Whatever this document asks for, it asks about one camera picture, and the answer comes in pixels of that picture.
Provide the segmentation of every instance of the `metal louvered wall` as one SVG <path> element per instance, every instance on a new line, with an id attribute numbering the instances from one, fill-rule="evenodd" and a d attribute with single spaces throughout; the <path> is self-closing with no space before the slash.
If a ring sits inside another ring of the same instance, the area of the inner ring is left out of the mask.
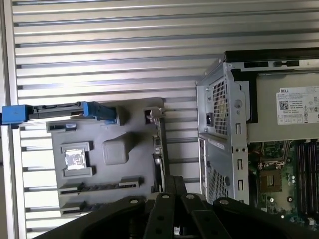
<path id="1" fill-rule="evenodd" d="M 11 103 L 165 98 L 170 170 L 184 176 L 193 192 L 199 191 L 195 81 L 216 55 L 319 46 L 319 1 L 4 3 Z M 52 142 L 44 126 L 21 132 L 5 127 L 3 137 L 8 152 L 9 139 L 14 141 L 14 156 L 5 153 L 4 160 L 15 166 L 17 211 L 8 213 L 17 217 L 20 238 L 74 219 L 60 217 Z M 12 168 L 5 169 L 10 176 Z"/>

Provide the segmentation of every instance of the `barcode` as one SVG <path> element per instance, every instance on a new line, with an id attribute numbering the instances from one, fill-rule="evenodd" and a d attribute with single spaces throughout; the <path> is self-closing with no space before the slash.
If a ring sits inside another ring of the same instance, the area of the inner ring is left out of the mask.
<path id="1" fill-rule="evenodd" d="M 289 109 L 288 101 L 279 101 L 279 109 L 288 110 Z"/>

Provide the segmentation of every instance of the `ram slot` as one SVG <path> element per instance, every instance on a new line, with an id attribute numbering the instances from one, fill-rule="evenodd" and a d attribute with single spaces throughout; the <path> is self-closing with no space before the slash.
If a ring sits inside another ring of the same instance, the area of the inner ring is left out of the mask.
<path id="1" fill-rule="evenodd" d="M 309 216 L 318 216 L 318 179 L 317 179 L 317 144 L 310 142 L 307 144 L 307 192 L 309 202 Z"/>
<path id="2" fill-rule="evenodd" d="M 300 214 L 308 214 L 307 204 L 307 176 L 304 143 L 297 146 L 297 208 Z"/>

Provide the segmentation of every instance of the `power supply label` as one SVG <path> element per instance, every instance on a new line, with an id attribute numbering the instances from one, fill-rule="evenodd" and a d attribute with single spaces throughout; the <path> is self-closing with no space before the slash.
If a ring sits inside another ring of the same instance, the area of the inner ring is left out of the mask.
<path id="1" fill-rule="evenodd" d="M 319 86 L 280 88 L 278 125 L 319 123 Z"/>

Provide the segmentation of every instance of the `ventilation grille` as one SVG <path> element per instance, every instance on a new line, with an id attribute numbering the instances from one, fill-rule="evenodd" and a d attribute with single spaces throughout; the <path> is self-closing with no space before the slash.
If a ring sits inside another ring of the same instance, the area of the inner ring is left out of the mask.
<path id="1" fill-rule="evenodd" d="M 221 197 L 228 197 L 228 190 L 225 185 L 225 179 L 212 166 L 209 166 L 209 174 L 208 174 L 209 203 L 213 203 L 216 199 Z"/>
<path id="2" fill-rule="evenodd" d="M 223 79 L 214 85 L 213 90 L 215 132 L 222 135 L 227 135 L 228 99 L 226 94 L 227 86 Z"/>

